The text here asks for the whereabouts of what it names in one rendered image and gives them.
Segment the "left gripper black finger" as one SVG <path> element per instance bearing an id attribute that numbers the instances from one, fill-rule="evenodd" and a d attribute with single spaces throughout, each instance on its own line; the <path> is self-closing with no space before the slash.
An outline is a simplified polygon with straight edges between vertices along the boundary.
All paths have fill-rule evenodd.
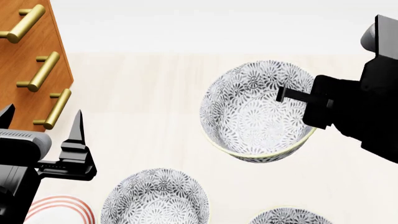
<path id="1" fill-rule="evenodd" d="M 10 104 L 0 111 L 0 129 L 8 129 L 10 127 L 15 109 L 15 106 Z"/>
<path id="2" fill-rule="evenodd" d="M 85 143 L 83 115 L 78 110 L 72 124 L 68 139 L 61 144 L 61 160 L 74 160 L 79 164 L 92 164 L 93 158 L 90 149 Z"/>

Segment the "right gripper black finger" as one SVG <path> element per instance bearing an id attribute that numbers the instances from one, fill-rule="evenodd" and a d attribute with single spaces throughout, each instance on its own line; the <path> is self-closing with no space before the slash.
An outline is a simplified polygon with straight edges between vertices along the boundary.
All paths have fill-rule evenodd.
<path id="1" fill-rule="evenodd" d="M 280 86 L 275 100 L 277 102 L 283 102 L 284 98 L 291 98 L 293 100 L 298 100 L 321 107 L 332 107 L 334 103 L 333 100 L 325 98 L 324 96 L 311 95 L 309 93 L 304 93 Z"/>

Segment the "grey floral patterned bowl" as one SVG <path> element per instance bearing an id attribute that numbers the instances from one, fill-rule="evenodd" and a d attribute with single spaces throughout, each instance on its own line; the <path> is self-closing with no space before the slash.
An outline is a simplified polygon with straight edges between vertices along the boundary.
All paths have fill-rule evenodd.
<path id="1" fill-rule="evenodd" d="M 210 224 L 210 202 L 197 180 L 175 169 L 146 169 L 109 193 L 100 224 Z"/>
<path id="2" fill-rule="evenodd" d="M 261 212 L 249 224 L 332 224 L 332 222 L 305 209 L 278 207 Z"/>
<path id="3" fill-rule="evenodd" d="M 288 62 L 266 60 L 228 70 L 208 87 L 200 105 L 200 124 L 209 142 L 239 160 L 275 162 L 290 156 L 315 128 L 303 122 L 304 102 L 276 100 L 279 87 L 302 93 L 314 77 Z"/>

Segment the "white plate with red rings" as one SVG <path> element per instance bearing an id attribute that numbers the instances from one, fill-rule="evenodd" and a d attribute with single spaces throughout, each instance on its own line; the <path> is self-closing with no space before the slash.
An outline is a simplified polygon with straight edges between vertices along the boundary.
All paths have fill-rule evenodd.
<path id="1" fill-rule="evenodd" d="M 99 224 L 92 208 L 70 195 L 53 195 L 35 201 L 23 224 Z"/>

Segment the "wooden cabinet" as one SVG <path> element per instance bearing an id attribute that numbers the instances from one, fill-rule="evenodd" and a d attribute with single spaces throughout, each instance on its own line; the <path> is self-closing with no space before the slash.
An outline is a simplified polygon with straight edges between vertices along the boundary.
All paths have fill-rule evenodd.
<path id="1" fill-rule="evenodd" d="M 13 104 L 15 112 L 9 129 L 44 132 L 41 125 L 33 125 L 35 119 L 46 119 L 56 98 L 51 93 L 70 89 L 73 76 L 62 39 L 58 31 L 50 0 L 0 0 L 0 31 L 10 31 L 23 18 L 19 9 L 32 9 L 40 4 L 45 14 L 17 43 L 0 39 L 0 111 Z M 17 82 L 30 81 L 42 62 L 37 56 L 58 52 L 60 59 L 50 72 L 39 91 L 16 87 Z"/>

